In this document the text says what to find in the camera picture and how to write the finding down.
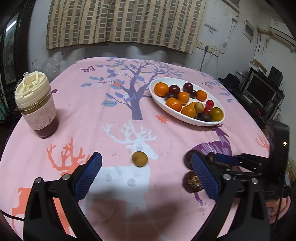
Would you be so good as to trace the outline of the person's right hand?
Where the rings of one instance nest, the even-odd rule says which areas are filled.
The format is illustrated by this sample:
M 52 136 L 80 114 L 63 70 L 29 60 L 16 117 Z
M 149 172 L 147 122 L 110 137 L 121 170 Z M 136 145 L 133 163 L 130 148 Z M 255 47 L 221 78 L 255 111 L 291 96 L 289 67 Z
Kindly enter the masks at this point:
M 290 207 L 290 204 L 291 204 L 291 199 L 289 196 L 282 199 L 278 219 L 281 219 L 286 214 L 286 212 L 288 211 L 288 209 Z M 267 207 L 267 211 L 268 211 L 270 224 L 275 223 L 276 214 L 277 214 L 279 205 L 280 205 L 279 199 L 272 199 L 272 200 L 266 202 L 266 207 Z

